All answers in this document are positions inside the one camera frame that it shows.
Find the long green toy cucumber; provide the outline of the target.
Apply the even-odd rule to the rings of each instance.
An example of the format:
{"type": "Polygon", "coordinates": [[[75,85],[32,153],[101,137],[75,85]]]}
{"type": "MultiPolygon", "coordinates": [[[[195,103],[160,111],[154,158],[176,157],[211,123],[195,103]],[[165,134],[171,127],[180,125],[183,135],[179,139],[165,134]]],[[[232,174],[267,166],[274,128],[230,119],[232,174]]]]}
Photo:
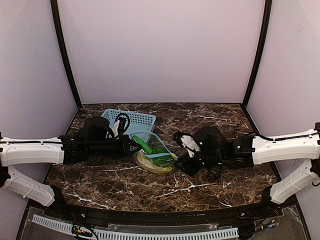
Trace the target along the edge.
{"type": "Polygon", "coordinates": [[[138,137],[137,135],[133,136],[133,139],[139,143],[141,145],[142,148],[142,152],[145,155],[153,155],[155,154],[155,150],[153,148],[151,148],[145,141],[143,141],[140,137],[138,137]]]}

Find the green toy bell pepper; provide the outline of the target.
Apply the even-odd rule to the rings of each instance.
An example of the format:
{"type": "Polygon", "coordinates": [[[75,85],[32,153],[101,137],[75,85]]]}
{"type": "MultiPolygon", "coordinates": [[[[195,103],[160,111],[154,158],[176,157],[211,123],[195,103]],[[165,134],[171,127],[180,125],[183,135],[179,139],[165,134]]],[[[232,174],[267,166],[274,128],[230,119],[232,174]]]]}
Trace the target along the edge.
{"type": "Polygon", "coordinates": [[[175,162],[175,157],[171,152],[163,147],[156,147],[155,154],[147,155],[147,157],[158,167],[171,167],[175,162]]]}

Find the yellow toy banana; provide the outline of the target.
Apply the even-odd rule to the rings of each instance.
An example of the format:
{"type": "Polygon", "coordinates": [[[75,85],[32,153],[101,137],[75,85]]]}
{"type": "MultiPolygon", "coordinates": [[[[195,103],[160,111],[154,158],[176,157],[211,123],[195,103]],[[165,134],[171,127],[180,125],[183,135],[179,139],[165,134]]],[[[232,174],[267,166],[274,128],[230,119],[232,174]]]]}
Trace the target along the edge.
{"type": "Polygon", "coordinates": [[[175,168],[172,166],[162,167],[156,166],[149,158],[138,152],[136,154],[135,162],[140,165],[144,170],[155,174],[170,174],[175,168]]]}

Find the clear zip top bag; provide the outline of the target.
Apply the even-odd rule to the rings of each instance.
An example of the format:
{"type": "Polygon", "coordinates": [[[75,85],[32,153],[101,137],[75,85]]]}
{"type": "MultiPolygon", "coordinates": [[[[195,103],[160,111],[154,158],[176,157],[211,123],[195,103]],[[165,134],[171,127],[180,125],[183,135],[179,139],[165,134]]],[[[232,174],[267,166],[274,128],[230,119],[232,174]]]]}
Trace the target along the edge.
{"type": "Polygon", "coordinates": [[[175,171],[174,163],[178,157],[153,132],[141,130],[129,134],[130,138],[141,146],[133,160],[144,170],[155,174],[170,174],[175,171]]]}

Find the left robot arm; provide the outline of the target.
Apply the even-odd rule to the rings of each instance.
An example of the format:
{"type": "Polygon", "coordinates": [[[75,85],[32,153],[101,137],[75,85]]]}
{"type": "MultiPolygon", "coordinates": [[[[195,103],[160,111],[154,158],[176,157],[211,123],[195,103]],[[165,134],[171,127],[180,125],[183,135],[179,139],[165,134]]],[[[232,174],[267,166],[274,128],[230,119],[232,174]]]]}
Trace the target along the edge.
{"type": "Polygon", "coordinates": [[[45,185],[22,174],[15,165],[49,163],[72,165],[90,157],[121,158],[131,156],[142,146],[125,132],[130,126],[127,116],[118,117],[113,127],[101,116],[87,118],[73,136],[48,139],[0,138],[0,187],[49,207],[64,201],[59,188],[45,185]]]}

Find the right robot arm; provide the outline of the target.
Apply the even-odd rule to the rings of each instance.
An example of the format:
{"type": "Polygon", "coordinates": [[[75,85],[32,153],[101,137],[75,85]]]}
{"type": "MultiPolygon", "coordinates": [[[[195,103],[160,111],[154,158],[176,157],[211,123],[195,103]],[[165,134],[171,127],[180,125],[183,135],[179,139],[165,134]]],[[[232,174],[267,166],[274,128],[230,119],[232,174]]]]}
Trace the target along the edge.
{"type": "Polygon", "coordinates": [[[174,141],[186,153],[174,166],[193,177],[200,170],[212,171],[250,168],[269,162],[301,159],[303,163],[286,178],[263,190],[262,201],[282,204],[309,184],[320,178],[320,124],[307,131],[263,136],[247,133],[232,141],[213,127],[203,127],[195,134],[177,131],[174,141]]]}

